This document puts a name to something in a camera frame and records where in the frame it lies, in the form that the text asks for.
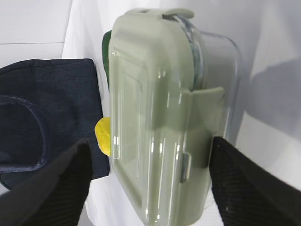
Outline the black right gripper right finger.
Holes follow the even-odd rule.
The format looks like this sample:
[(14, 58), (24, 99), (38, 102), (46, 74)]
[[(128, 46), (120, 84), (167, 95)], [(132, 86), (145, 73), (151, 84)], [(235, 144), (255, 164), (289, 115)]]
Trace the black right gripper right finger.
[(301, 224), (301, 192), (265, 171), (222, 137), (213, 139), (211, 179), (224, 225)]

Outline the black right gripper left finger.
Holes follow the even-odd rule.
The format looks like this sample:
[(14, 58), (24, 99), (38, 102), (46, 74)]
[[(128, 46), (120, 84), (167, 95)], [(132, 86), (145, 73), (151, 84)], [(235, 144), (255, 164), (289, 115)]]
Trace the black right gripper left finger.
[(87, 198), (93, 167), (82, 139), (32, 178), (0, 197), (2, 226), (76, 226)]

